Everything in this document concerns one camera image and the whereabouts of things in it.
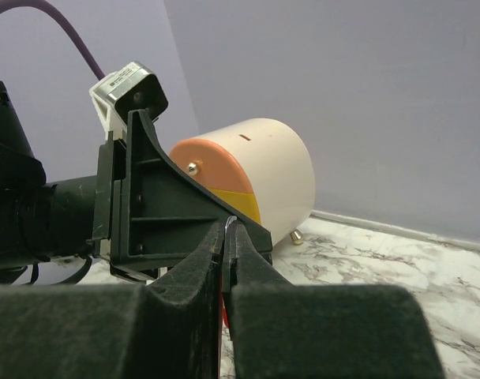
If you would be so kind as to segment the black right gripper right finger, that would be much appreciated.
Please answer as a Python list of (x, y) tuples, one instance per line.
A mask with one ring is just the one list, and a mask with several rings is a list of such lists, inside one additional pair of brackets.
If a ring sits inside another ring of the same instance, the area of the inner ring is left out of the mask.
[(234, 368), (239, 378), (442, 378), (416, 298), (386, 284), (294, 285), (231, 225)]

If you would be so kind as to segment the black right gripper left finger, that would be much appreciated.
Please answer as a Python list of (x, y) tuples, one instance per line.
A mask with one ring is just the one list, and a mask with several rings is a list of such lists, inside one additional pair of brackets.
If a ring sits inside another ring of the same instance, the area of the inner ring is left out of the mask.
[(0, 378), (216, 378), (224, 227), (149, 285), (0, 287)]

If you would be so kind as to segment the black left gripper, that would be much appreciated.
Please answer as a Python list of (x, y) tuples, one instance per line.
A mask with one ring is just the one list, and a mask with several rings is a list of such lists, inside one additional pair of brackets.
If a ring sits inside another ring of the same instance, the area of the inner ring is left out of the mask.
[(109, 133), (100, 146), (91, 242), (113, 276), (155, 279), (156, 269), (177, 265), (231, 216), (270, 261), (270, 232), (185, 174), (161, 148), (147, 111), (130, 111), (126, 135)]

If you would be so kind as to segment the pink strap keyring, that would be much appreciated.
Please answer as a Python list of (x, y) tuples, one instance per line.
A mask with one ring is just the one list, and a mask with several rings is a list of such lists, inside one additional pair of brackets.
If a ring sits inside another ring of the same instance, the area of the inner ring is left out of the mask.
[(234, 224), (237, 220), (236, 216), (229, 216), (226, 220), (224, 227), (224, 243), (223, 243), (223, 263), (221, 271), (221, 291), (222, 291), (222, 300), (223, 300), (223, 322), (227, 328), (230, 328), (228, 308), (231, 304), (231, 268), (230, 268), (230, 257), (231, 257), (231, 225)]

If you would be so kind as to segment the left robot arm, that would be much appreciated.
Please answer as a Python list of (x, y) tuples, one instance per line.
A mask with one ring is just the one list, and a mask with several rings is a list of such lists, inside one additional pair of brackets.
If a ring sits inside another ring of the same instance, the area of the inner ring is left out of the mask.
[(99, 147), (96, 174), (48, 182), (0, 81), (0, 284), (13, 283), (27, 268), (37, 277), (40, 264), (69, 257), (104, 259), (123, 280), (155, 279), (231, 216), (270, 258), (269, 231), (192, 180), (162, 150), (154, 123), (167, 106), (156, 76), (124, 83), (107, 102), (122, 135)]

